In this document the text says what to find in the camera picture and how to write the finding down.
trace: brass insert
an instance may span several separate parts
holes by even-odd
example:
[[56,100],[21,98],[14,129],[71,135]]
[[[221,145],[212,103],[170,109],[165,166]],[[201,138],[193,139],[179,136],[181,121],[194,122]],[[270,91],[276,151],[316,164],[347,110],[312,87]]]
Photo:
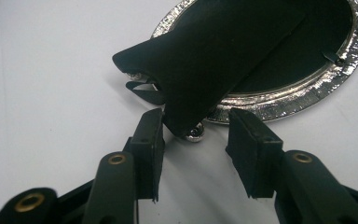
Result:
[[117,154],[109,158],[109,163],[112,165],[118,165],[126,161],[126,156],[122,154]]
[[295,153],[293,155],[293,158],[296,160],[296,161],[299,161],[299,162],[304,162],[304,163],[309,163],[309,162],[312,162],[312,158],[305,154],[305,153]]
[[45,201],[45,195],[41,193],[30,193],[16,203],[14,210],[19,213],[28,212],[34,210],[43,201]]

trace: silver frame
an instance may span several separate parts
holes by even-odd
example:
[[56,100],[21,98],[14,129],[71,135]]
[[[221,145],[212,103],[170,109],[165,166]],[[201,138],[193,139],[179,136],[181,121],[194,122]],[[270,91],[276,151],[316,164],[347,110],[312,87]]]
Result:
[[[184,0],[174,7],[158,24],[152,38],[174,28],[175,21],[197,0]],[[281,119],[302,111],[321,101],[345,82],[358,65],[358,2],[348,0],[353,24],[351,34],[337,52],[343,64],[328,63],[314,74],[276,91],[260,93],[231,93],[226,96],[206,120],[229,123],[231,107],[249,110],[264,121]]]

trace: decorative metal edge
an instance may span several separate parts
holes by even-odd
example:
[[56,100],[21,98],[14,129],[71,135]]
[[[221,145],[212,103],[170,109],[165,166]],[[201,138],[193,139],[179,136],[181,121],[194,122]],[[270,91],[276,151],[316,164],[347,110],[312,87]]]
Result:
[[[174,7],[158,24],[152,38],[173,29],[175,21],[196,1],[184,0]],[[353,26],[347,41],[337,53],[344,60],[343,64],[329,63],[297,84],[276,91],[229,94],[206,120],[228,124],[231,107],[249,110],[263,121],[285,118],[318,103],[342,85],[358,65],[358,2],[348,0],[348,3],[352,10]]]

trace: white table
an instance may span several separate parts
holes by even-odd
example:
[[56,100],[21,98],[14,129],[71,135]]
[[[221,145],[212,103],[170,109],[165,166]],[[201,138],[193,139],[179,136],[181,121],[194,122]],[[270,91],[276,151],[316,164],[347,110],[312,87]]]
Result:
[[[59,195],[91,180],[155,108],[125,89],[113,65],[147,40],[178,0],[0,1],[0,209],[35,187]],[[167,142],[160,200],[140,201],[141,223],[278,223],[272,199],[252,200],[225,152],[226,126],[202,142]],[[318,156],[358,190],[358,68],[319,104],[268,123],[284,150]]]

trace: black felt flap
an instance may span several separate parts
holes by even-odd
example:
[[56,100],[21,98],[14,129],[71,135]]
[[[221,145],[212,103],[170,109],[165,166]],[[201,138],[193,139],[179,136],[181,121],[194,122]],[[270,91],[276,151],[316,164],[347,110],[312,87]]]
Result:
[[302,19],[276,0],[230,0],[202,20],[119,52],[113,61],[122,72],[156,80],[166,99],[164,123],[183,136]]

